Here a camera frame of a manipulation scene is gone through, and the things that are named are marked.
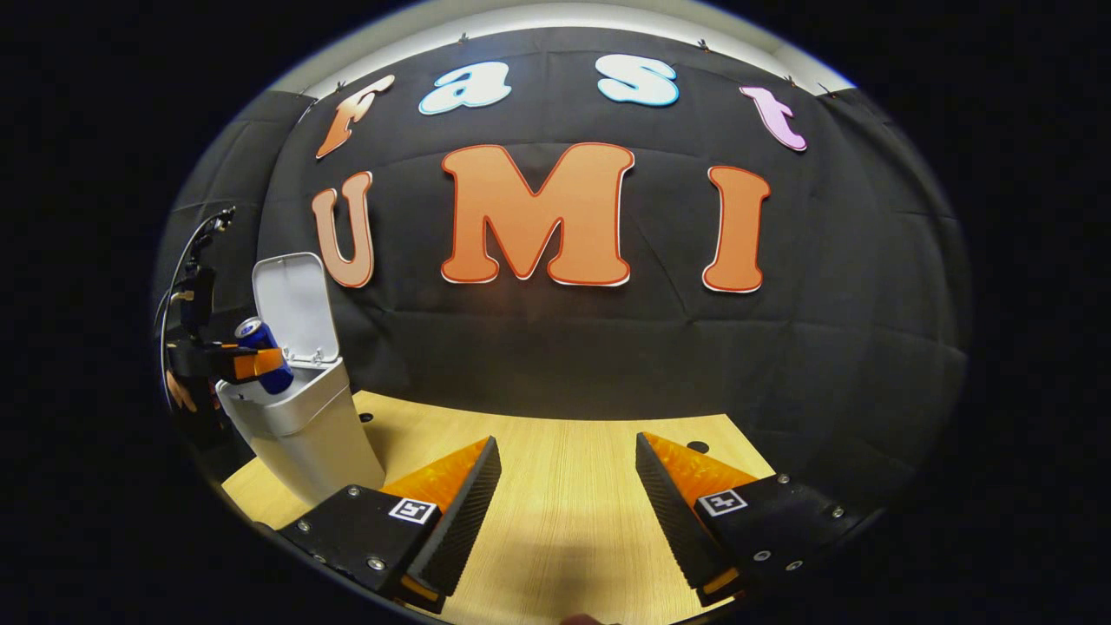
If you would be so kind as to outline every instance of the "table surface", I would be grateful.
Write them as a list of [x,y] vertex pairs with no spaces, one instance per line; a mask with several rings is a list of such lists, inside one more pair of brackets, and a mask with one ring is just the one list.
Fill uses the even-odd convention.
[[[583,612],[602,623],[654,625],[718,607],[699,605],[671,555],[637,475],[635,435],[701,441],[707,455],[757,478],[774,473],[725,415],[537,420],[367,392],[354,405],[374,416],[363,427],[387,484],[487,436],[498,440],[501,481],[456,594],[433,615],[459,625],[558,624]],[[276,530],[309,511],[258,458],[223,488],[248,517]]]

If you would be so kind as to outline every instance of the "wall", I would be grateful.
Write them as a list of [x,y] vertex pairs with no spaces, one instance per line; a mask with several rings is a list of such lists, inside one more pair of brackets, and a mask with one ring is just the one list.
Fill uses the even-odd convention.
[[835,71],[778,37],[698,2],[521,3],[486,0],[459,3],[438,0],[400,11],[351,33],[294,68],[271,89],[303,90],[307,95],[322,98],[336,90],[337,82],[351,82],[407,57],[454,43],[463,32],[474,39],[546,27],[613,28],[664,37],[691,46],[704,39],[713,52],[745,61],[777,75],[791,75],[800,87],[814,94],[825,92],[818,82],[831,91],[853,87]]

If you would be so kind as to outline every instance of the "open lid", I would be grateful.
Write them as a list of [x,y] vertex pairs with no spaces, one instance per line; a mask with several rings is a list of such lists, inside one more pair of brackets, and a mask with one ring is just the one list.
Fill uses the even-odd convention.
[[270,326],[278,347],[289,350],[287,361],[331,363],[339,357],[324,263],[316,253],[260,260],[251,282],[259,317]]

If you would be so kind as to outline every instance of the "blue can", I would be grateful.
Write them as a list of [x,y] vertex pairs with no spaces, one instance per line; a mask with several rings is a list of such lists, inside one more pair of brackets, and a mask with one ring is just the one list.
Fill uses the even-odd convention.
[[[251,317],[236,329],[236,344],[250,350],[273,350],[278,347],[278,342],[274,341],[274,335],[270,332],[270,326],[266,325],[259,317]],[[282,357],[281,367],[259,376],[259,384],[270,395],[278,395],[289,389],[289,385],[293,384],[293,370],[289,367],[289,363]]]

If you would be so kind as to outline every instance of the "black fabric backdrop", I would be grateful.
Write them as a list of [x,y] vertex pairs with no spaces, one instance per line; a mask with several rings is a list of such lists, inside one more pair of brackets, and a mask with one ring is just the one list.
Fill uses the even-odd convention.
[[[607,99],[593,67],[607,53],[669,63],[679,100],[658,108]],[[491,60],[509,65],[506,99],[418,111],[437,78]],[[318,161],[339,101],[390,73],[396,82],[351,138]],[[788,104],[808,149],[780,144],[741,85]],[[725,413],[777,471],[849,502],[882,504],[929,452],[960,391],[971,280],[959,224],[913,147],[862,93],[837,95],[814,97],[748,63],[633,32],[537,29],[447,46],[308,110],[273,165],[254,259],[319,253],[311,198],[370,170],[374,274],[360,289],[329,280],[354,387],[531,417]],[[288,98],[303,110],[303,99]],[[539,189],[559,155],[583,141],[635,154],[621,196],[625,284],[568,286],[543,271],[520,281],[489,234],[499,276],[443,280],[454,190],[440,168],[448,152],[504,145]],[[248,163],[259,167],[234,165]],[[758,259],[764,280],[753,293],[701,282],[719,219],[707,170],[719,164],[771,185]],[[340,198],[337,234],[350,256],[348,214]],[[541,264],[557,249],[553,238]],[[223,286],[239,300],[250,296],[243,264],[229,272],[237,284]]]

